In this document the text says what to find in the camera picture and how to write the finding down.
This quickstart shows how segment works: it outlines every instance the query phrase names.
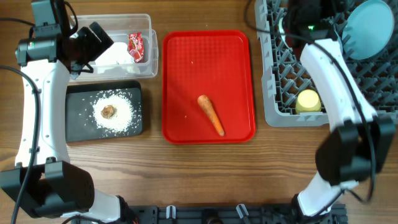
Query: red tray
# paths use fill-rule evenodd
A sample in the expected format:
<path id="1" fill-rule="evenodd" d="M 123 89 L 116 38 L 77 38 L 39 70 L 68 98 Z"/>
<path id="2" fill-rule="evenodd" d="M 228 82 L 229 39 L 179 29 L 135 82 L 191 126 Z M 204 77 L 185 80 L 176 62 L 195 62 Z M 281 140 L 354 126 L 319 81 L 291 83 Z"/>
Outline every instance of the red tray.
<path id="1" fill-rule="evenodd" d="M 207 95 L 218 135 L 197 103 Z M 163 41 L 162 132 L 173 144 L 250 140 L 256 132 L 248 38 L 238 30 L 171 32 Z"/>

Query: gray dish rack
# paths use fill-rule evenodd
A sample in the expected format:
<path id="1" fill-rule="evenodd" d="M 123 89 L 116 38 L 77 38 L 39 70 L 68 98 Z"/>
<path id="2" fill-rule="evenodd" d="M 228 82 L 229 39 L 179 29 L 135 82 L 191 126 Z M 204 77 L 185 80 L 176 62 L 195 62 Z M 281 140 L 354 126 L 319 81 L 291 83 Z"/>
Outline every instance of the gray dish rack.
<path id="1" fill-rule="evenodd" d="M 350 13 L 364 1 L 354 1 L 348 12 L 331 18 L 341 37 Z M 398 1 L 388 3 L 398 21 Z M 260 29 L 277 33 L 277 21 L 286 13 L 281 0 L 256 0 L 256 25 Z M 305 89 L 317 90 L 296 58 L 279 35 L 258 32 L 262 50 L 262 94 L 266 121 L 274 127 L 321 126 L 328 123 L 325 108 L 321 112 L 296 114 L 297 95 Z M 352 52 L 343 54 L 359 89 L 379 117 L 390 117 L 398 124 L 398 25 L 387 46 L 377 55 L 365 60 L 353 60 Z"/>

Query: wooden tabletop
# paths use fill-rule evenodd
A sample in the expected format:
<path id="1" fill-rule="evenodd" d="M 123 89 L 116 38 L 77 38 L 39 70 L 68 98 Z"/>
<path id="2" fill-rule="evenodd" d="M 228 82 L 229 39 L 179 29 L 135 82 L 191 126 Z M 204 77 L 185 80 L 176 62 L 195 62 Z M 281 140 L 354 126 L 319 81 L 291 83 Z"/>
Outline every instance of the wooden tabletop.
<path id="1" fill-rule="evenodd" d="M 328 126 L 273 128 L 265 121 L 262 99 L 261 46 L 254 31 L 243 22 L 245 0 L 123 1 L 71 0 L 78 15 L 147 13 L 157 32 L 162 65 L 162 41 L 175 30 L 237 29 L 251 46 L 257 132 L 243 144 L 174 146 L 161 132 L 162 71 L 139 80 L 144 89 L 145 130 L 140 136 L 85 141 L 68 146 L 72 164 L 87 170 L 95 187 L 123 196 L 130 205 L 164 207 L 209 205 L 260 205 L 289 203 L 316 173 L 315 151 L 328 136 Z M 250 17 L 254 22 L 254 7 Z M 29 1 L 3 0 L 1 17 L 33 22 Z M 14 51 L 29 28 L 0 22 L 0 64 L 17 68 Z M 12 169 L 22 131 L 21 77 L 0 71 L 0 170 Z M 394 140 L 371 204 L 361 205 L 352 196 L 347 204 L 350 223 L 398 222 L 398 141 Z M 368 183 L 357 191 L 366 195 Z M 9 223 L 14 202 L 0 191 L 0 224 Z M 60 223 L 36 219 L 20 211 L 18 223 Z"/>

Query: orange carrot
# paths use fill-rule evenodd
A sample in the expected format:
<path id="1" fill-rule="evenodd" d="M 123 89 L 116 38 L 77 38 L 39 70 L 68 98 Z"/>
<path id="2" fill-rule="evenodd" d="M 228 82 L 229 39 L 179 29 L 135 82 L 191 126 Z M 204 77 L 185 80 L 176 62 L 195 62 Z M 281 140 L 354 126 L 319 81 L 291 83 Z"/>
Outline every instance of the orange carrot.
<path id="1" fill-rule="evenodd" d="M 218 134 L 220 136 L 224 136 L 224 134 L 225 134 L 224 129 L 221 126 L 221 123 L 217 117 L 216 112 L 213 109 L 213 106 L 211 105 L 209 98 L 206 95 L 199 96 L 198 104 L 202 108 L 202 110 L 205 112 L 207 117 L 210 119 L 210 121 L 213 123 L 213 126 L 216 128 Z"/>

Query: snack wrapper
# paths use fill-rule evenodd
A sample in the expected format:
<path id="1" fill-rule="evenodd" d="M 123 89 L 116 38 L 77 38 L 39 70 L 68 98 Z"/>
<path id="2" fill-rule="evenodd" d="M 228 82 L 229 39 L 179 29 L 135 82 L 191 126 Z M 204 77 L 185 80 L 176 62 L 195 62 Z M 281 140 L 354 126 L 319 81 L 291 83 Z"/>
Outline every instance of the snack wrapper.
<path id="1" fill-rule="evenodd" d="M 140 62 L 144 58 L 144 41 L 140 32 L 129 35 L 129 45 L 127 50 L 136 63 Z"/>

